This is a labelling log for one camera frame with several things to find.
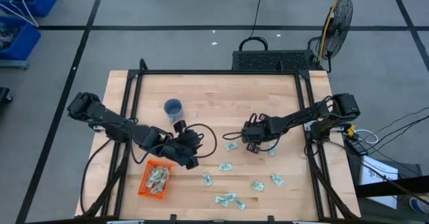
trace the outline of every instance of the concrete floor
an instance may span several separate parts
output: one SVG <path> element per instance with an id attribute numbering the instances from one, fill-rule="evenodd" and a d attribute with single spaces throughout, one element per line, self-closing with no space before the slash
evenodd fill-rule
<path id="1" fill-rule="evenodd" d="M 332 1 L 261 0 L 257 24 L 323 25 Z M 351 1 L 353 26 L 407 26 L 395 0 Z M 425 7 L 429 0 L 402 1 L 414 25 L 429 25 Z M 2 223 L 14 223 L 17 218 L 94 2 L 58 0 L 49 16 L 38 19 L 42 38 L 28 59 L 30 68 L 0 69 L 0 86 L 9 87 L 14 96 L 0 118 Z M 101 0 L 94 25 L 251 25 L 256 7 L 257 0 Z M 230 69 L 233 50 L 250 34 L 249 30 L 216 30 L 216 26 L 150 29 L 90 31 L 67 103 L 79 91 L 102 97 L 109 71 L 137 68 L 140 58 L 151 69 Z M 254 35 L 264 37 L 270 50 L 301 50 L 319 33 L 262 30 Z M 418 35 L 429 47 L 429 32 Z M 258 44 L 246 45 L 246 50 L 260 49 Z M 335 93 L 356 96 L 362 112 L 356 120 L 358 128 L 376 131 L 429 103 L 428 70 L 410 31 L 401 27 L 349 32 L 333 60 L 330 77 Z M 398 126 L 422 116 L 410 117 Z M 384 147 L 383 153 L 400 162 L 421 164 L 423 173 L 429 174 L 427 128 L 428 122 L 421 122 Z M 26 221 L 73 216 L 92 138 L 85 124 L 63 114 Z"/>

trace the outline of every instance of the wooden tabletop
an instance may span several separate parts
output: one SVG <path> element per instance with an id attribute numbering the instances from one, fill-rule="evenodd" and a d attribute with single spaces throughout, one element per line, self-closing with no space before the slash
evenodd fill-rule
<path id="1" fill-rule="evenodd" d="M 126 76 L 127 71 L 111 71 L 105 91 L 103 104 L 117 113 L 121 108 Z M 310 76 L 315 101 L 331 94 L 325 72 L 310 72 Z M 302 87 L 306 99 L 304 81 Z M 177 214 L 178 220 L 266 221 L 268 215 L 273 215 L 276 221 L 317 220 L 310 169 L 303 153 L 305 141 L 302 126 L 289 130 L 280 139 L 275 157 L 266 152 L 252 154 L 246 151 L 246 145 L 239 139 L 239 147 L 228 152 L 225 149 L 228 141 L 221 137 L 224 133 L 240 131 L 252 113 L 284 116 L 299 111 L 293 76 L 145 75 L 137 111 L 139 122 L 174 132 L 163 111 L 164 103 L 171 98 L 181 100 L 184 119 L 188 125 L 204 123 L 213 128 L 218 139 L 217 151 L 209 158 L 199 159 L 200 166 L 192 170 L 176 164 L 166 198 L 162 201 L 137 194 L 145 162 L 137 165 L 131 160 L 125 182 L 121 219 L 159 220 L 169 219 L 171 214 Z M 133 90 L 127 116 L 131 111 L 132 100 Z M 195 127 L 194 130 L 205 134 L 198 155 L 209 153 L 214 144 L 212 135 L 202 127 Z M 106 140 L 103 132 L 96 133 L 91 154 Z M 331 140 L 343 144 L 339 133 L 331 133 Z M 106 183 L 112 149 L 113 144 L 107 146 L 96 155 L 88 168 L 84 191 L 86 208 L 98 197 Z M 134 150 L 138 158 L 143 156 L 144 151 L 136 145 Z M 325 152 L 332 187 L 350 210 L 360 216 L 344 150 L 332 144 L 325 144 Z M 219 171 L 221 162 L 232 162 L 233 170 Z M 207 187 L 204 184 L 204 173 L 210 174 L 212 186 Z M 271 173 L 280 175 L 285 181 L 284 184 L 276 186 L 270 178 Z M 254 181 L 265 184 L 263 192 L 251 188 Z M 326 195 L 321 185 L 320 187 L 324 214 L 328 217 Z M 246 209 L 240 211 L 235 203 L 230 203 L 227 208 L 215 203 L 215 196 L 222 196 L 227 192 L 237 193 L 237 198 L 246 204 Z M 113 213 L 116 194 L 115 189 L 109 213 Z M 76 214 L 80 214 L 80 208 L 77 208 Z"/>

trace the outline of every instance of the orange plastic tray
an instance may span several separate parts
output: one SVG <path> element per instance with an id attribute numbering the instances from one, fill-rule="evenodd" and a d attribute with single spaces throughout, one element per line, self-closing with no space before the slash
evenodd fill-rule
<path id="1" fill-rule="evenodd" d="M 151 194 L 150 193 L 150 187 L 146 186 L 146 182 L 149 180 L 149 176 L 150 176 L 150 173 L 152 172 L 152 170 L 156 167 L 159 167 L 159 166 L 168 168 L 170 174 L 167 177 L 167 182 L 166 182 L 166 185 L 164 186 L 164 191 L 158 192 L 156 194 Z M 164 162 L 164 161 L 160 161 L 160 160 L 148 160 L 147 164 L 146 164 L 145 172 L 143 174 L 143 178 L 141 179 L 140 188 L 139 188 L 139 195 L 143 196 L 143 197 L 149 197 L 149 198 L 157 199 L 157 200 L 164 199 L 164 197 L 166 196 L 166 193 L 167 193 L 168 181 L 170 180 L 170 176 L 172 174 L 172 172 L 171 172 L 172 167 L 173 167 L 173 164 L 171 164 L 169 162 Z"/>

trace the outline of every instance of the blue crate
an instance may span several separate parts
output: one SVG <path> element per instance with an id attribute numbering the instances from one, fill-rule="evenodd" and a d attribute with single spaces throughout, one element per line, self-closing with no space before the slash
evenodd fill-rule
<path id="1" fill-rule="evenodd" d="M 0 23 L 4 23 L 6 27 L 12 29 L 22 27 L 10 47 L 6 50 L 0 50 L 0 58 L 27 60 L 27 57 L 40 39 L 39 31 L 25 20 L 19 18 L 0 16 Z"/>
<path id="2" fill-rule="evenodd" d="M 28 7 L 28 10 L 32 13 L 33 16 L 41 16 L 45 17 L 49 14 L 49 11 L 54 6 L 56 0 L 34 0 L 32 2 L 25 2 L 25 4 Z M 14 12 L 21 14 L 18 12 L 18 10 L 13 6 L 15 5 L 18 7 L 22 13 L 25 15 L 28 15 L 27 10 L 24 7 L 24 4 L 22 1 L 12 1 L 13 5 L 10 4 L 9 0 L 0 0 L 0 3 L 4 6 L 14 10 Z M 0 6 L 0 9 L 3 10 L 5 13 L 12 14 L 9 10 L 5 9 L 4 7 Z"/>

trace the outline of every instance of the dollar bill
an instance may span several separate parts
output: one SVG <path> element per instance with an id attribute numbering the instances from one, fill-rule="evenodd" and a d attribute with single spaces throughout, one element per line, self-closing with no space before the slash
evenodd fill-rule
<path id="1" fill-rule="evenodd" d="M 262 182 L 259 182 L 259 181 L 255 181 L 255 182 L 252 184 L 252 189 L 253 189 L 253 190 L 257 190 L 257 191 L 263 191 L 263 183 L 262 183 Z"/>
<path id="2" fill-rule="evenodd" d="M 212 179 L 208 174 L 203 174 L 202 177 L 204 177 L 204 183 L 206 183 L 207 186 L 211 186 L 213 184 Z"/>
<path id="3" fill-rule="evenodd" d="M 223 207 L 228 207 L 229 201 L 228 200 L 219 201 L 219 204 L 221 204 L 221 206 Z"/>
<path id="4" fill-rule="evenodd" d="M 219 170 L 221 171 L 231 171 L 232 169 L 233 169 L 233 165 L 231 163 L 219 164 Z"/>
<path id="5" fill-rule="evenodd" d="M 235 149 L 237 147 L 238 147 L 237 143 L 227 143 L 227 144 L 225 144 L 225 148 L 227 149 L 227 151 L 233 150 L 233 149 Z"/>
<path id="6" fill-rule="evenodd" d="M 274 146 L 274 143 L 270 143 L 269 145 L 268 145 L 268 148 L 270 149 L 271 147 L 273 147 Z M 274 149 L 272 149 L 272 150 L 270 150 L 269 152 L 268 152 L 268 154 L 270 155 L 270 156 L 275 156 L 275 149 L 277 148 L 277 146 L 274 148 Z"/>
<path id="7" fill-rule="evenodd" d="M 235 199 L 235 204 L 240 210 L 244 210 L 244 208 L 246 208 L 246 204 L 243 201 L 240 201 L 239 199 Z"/>
<path id="8" fill-rule="evenodd" d="M 223 196 L 227 201 L 234 201 L 237 197 L 237 194 L 235 193 L 227 193 Z"/>
<path id="9" fill-rule="evenodd" d="M 164 190 L 169 174 L 170 172 L 168 168 L 165 167 L 157 167 L 151 171 L 146 186 L 151 188 L 152 194 L 156 194 Z"/>
<path id="10" fill-rule="evenodd" d="M 282 179 L 282 177 L 278 176 L 277 174 L 271 174 L 271 179 L 274 181 L 274 183 L 277 186 L 281 186 L 284 183 L 284 180 Z"/>
<path id="11" fill-rule="evenodd" d="M 221 201 L 226 201 L 226 198 L 219 197 L 219 196 L 216 196 L 216 197 L 214 198 L 214 202 L 215 202 L 215 203 L 220 203 Z"/>

